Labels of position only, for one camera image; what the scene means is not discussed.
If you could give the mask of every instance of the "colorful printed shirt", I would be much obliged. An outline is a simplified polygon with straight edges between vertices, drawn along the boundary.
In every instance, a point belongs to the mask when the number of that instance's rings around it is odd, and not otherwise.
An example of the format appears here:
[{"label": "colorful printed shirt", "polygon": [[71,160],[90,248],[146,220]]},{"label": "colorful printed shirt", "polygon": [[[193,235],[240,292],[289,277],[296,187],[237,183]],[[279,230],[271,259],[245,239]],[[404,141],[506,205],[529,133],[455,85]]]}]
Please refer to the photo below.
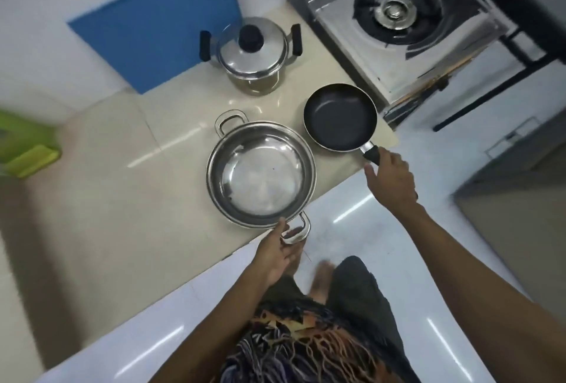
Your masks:
[{"label": "colorful printed shirt", "polygon": [[375,325],[309,300],[262,304],[220,381],[419,383]]}]

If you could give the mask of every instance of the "person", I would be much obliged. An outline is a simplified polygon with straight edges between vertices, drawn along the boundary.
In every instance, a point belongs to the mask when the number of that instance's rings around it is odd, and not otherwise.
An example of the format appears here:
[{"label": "person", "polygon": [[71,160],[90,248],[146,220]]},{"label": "person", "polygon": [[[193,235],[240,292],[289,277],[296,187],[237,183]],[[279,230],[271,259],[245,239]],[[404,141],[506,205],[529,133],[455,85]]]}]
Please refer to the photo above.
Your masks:
[{"label": "person", "polygon": [[[406,228],[452,315],[498,383],[566,382],[564,328],[466,251],[417,203],[400,155],[380,148],[375,198]],[[152,383],[418,382],[387,300],[357,257],[317,267],[309,296],[293,281],[303,243],[283,220]]]}]

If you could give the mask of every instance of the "black frying pan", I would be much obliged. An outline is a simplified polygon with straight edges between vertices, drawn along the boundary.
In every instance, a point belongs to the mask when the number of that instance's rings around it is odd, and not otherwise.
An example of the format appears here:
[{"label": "black frying pan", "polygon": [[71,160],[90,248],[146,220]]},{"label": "black frying pan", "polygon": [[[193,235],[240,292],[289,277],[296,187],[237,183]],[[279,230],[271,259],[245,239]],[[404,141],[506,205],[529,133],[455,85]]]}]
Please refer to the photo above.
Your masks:
[{"label": "black frying pan", "polygon": [[311,95],[303,113],[305,129],[323,148],[336,152],[360,149],[379,165],[379,149],[372,142],[378,110],[369,95],[353,85],[330,84]]}]

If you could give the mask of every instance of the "stainless steel stove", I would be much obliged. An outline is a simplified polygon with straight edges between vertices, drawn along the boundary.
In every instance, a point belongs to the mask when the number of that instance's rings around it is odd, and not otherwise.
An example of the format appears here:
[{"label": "stainless steel stove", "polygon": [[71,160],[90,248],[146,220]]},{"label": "stainless steel stove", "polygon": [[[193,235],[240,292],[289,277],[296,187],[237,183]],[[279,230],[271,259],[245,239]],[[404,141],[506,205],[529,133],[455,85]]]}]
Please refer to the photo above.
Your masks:
[{"label": "stainless steel stove", "polygon": [[405,114],[508,31],[488,0],[289,0],[317,22],[384,103]]}]

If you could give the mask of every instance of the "burner grate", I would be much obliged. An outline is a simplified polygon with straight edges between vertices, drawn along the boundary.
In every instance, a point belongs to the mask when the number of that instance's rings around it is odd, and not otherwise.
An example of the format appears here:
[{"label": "burner grate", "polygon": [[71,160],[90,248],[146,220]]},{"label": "burner grate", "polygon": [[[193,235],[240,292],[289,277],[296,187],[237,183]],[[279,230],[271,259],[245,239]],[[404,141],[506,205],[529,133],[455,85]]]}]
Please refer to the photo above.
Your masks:
[{"label": "burner grate", "polygon": [[442,21],[439,0],[354,0],[354,18],[371,37],[407,45],[429,37]]}]

